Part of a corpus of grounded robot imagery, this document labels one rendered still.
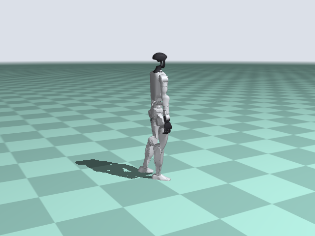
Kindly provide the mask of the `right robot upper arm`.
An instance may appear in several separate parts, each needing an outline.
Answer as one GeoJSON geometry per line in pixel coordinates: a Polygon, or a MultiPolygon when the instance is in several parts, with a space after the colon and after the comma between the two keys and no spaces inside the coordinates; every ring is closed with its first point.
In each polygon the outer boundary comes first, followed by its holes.
{"type": "Polygon", "coordinates": [[[166,95],[167,87],[168,87],[168,77],[164,74],[160,74],[159,75],[159,82],[160,82],[160,87],[161,87],[161,98],[163,101],[164,96],[168,96],[168,95],[166,95]]]}

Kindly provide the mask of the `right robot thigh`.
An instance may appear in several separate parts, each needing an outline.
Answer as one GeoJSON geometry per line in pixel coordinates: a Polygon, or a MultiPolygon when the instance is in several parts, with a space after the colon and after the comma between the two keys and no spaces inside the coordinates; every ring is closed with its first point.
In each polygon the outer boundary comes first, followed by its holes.
{"type": "Polygon", "coordinates": [[[155,144],[154,147],[159,146],[161,151],[163,151],[164,147],[166,146],[169,133],[163,134],[165,122],[164,122],[162,114],[157,114],[155,121],[156,121],[156,125],[159,126],[158,128],[159,143],[155,144]]]}

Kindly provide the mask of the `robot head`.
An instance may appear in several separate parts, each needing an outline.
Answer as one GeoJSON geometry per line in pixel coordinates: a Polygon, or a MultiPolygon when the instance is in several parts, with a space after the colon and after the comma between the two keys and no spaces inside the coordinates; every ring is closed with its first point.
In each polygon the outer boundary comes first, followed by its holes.
{"type": "Polygon", "coordinates": [[[159,66],[156,66],[154,73],[160,72],[161,68],[165,67],[165,60],[167,59],[167,55],[164,53],[155,53],[152,57],[154,60],[157,60],[157,62],[160,62],[159,66]],[[163,61],[163,62],[162,62],[163,61]]]}

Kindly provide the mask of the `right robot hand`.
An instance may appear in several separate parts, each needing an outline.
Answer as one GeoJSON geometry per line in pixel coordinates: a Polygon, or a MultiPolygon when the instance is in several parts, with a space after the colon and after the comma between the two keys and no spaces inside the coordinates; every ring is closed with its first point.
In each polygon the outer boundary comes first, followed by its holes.
{"type": "Polygon", "coordinates": [[[171,125],[171,123],[169,122],[170,119],[169,119],[169,120],[166,120],[166,117],[165,117],[165,116],[163,117],[163,119],[164,119],[164,122],[165,122],[163,134],[168,134],[168,133],[170,133],[170,131],[171,131],[171,129],[172,129],[172,125],[171,125]]]}

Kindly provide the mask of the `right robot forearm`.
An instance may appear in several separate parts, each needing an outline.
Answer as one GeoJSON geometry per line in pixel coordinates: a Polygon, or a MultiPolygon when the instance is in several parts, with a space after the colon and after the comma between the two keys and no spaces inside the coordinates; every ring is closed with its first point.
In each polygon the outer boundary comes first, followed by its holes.
{"type": "Polygon", "coordinates": [[[166,120],[170,119],[169,116],[169,97],[164,96],[163,101],[162,101],[162,106],[163,106],[163,116],[166,117],[166,120]]]}

